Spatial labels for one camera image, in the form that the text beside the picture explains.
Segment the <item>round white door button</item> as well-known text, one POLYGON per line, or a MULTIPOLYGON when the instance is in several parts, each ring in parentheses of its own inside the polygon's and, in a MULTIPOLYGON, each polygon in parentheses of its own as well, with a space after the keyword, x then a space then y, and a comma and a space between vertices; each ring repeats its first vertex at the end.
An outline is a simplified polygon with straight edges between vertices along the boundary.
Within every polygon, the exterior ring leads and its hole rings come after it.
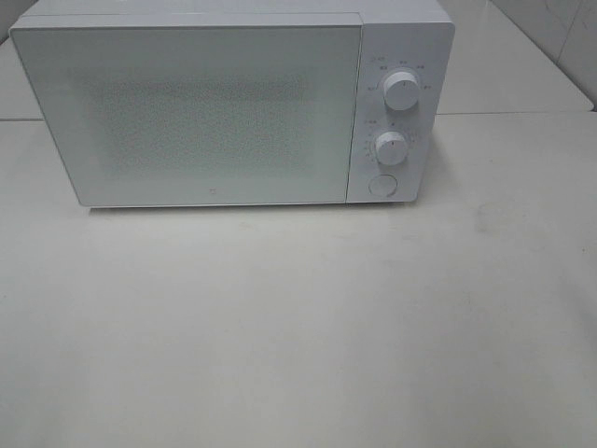
POLYGON ((377 175, 368 184, 369 193, 381 198, 390 198, 396 194, 397 180, 392 175, 377 175))

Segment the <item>white round knob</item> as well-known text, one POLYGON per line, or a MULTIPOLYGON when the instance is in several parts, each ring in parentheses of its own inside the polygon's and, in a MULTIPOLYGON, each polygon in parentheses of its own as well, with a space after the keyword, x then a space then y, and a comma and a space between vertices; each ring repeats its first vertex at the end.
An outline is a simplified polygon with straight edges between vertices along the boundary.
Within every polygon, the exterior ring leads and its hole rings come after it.
POLYGON ((376 138, 374 150, 378 163, 394 166, 402 163, 407 158, 409 144, 402 133, 385 132, 376 138))
POLYGON ((394 111, 405 111, 415 106, 420 89, 417 75, 407 68, 395 70, 382 82, 384 102, 394 111))

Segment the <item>white microwave oven body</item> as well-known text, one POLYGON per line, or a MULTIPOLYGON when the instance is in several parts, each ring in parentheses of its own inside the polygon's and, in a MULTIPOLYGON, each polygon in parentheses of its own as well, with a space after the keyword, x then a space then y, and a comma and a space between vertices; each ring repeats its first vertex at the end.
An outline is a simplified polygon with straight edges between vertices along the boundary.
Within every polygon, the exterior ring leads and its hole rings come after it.
MULTIPOLYGON (((435 1, 39 1, 11 26, 38 29, 212 29, 346 27, 360 30, 354 121, 346 195, 339 203, 407 203, 422 182, 431 132, 444 83, 455 26, 435 1), (394 111, 384 102, 382 82, 407 68, 420 83, 418 103, 394 111), (402 133, 409 144, 400 164, 378 163, 374 142, 385 132, 402 133), (369 193, 377 175, 397 180, 396 194, 369 193)), ((206 204, 183 207, 319 203, 206 204)))

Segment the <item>white microwave door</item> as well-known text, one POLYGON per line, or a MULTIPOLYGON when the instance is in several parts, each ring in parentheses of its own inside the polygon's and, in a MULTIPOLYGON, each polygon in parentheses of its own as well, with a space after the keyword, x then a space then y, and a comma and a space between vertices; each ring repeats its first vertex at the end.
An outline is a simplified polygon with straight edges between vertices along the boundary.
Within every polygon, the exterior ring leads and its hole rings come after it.
POLYGON ((339 203, 360 30, 13 35, 85 206, 339 203))

